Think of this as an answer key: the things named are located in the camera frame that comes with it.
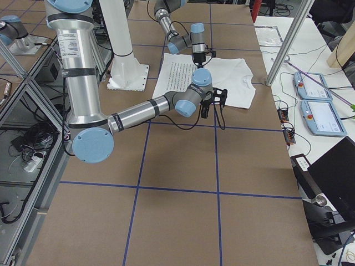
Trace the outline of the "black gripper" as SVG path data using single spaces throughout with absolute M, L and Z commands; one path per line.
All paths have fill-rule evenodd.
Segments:
M 203 119 L 208 118 L 208 113 L 210 109 L 210 105 L 214 102 L 214 96 L 209 94 L 202 102 L 201 102 L 201 117 Z
M 204 67 L 204 62 L 206 62 L 206 53 L 205 52 L 198 52 L 192 53 L 192 61 L 198 68 Z

